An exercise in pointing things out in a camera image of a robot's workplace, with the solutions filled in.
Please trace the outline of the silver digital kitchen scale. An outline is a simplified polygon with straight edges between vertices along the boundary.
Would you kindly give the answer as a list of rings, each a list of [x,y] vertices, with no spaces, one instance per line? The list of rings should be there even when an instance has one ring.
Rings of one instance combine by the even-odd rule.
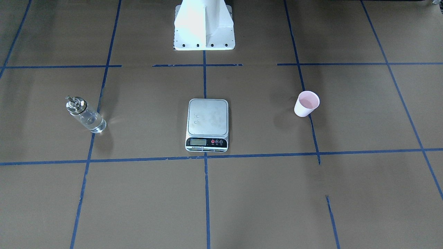
[[[189,101],[185,149],[189,152],[224,153],[228,150],[228,102],[193,98]]]

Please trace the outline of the clear glass sauce bottle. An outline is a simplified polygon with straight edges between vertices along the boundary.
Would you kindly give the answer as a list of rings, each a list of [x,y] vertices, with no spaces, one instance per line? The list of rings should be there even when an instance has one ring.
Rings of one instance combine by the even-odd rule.
[[[87,101],[81,97],[67,96],[65,107],[69,114],[92,133],[101,133],[106,127],[106,120]]]

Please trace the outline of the pink plastic cup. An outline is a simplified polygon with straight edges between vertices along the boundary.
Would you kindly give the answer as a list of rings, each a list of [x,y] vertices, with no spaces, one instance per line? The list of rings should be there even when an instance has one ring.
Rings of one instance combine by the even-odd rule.
[[[319,96],[312,91],[302,91],[298,97],[294,106],[294,113],[304,118],[311,114],[320,105]]]

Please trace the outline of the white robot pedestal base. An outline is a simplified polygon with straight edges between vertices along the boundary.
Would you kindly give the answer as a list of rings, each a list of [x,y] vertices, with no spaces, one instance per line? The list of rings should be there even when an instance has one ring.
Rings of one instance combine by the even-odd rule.
[[[183,0],[175,7],[173,49],[235,49],[232,7],[224,0]]]

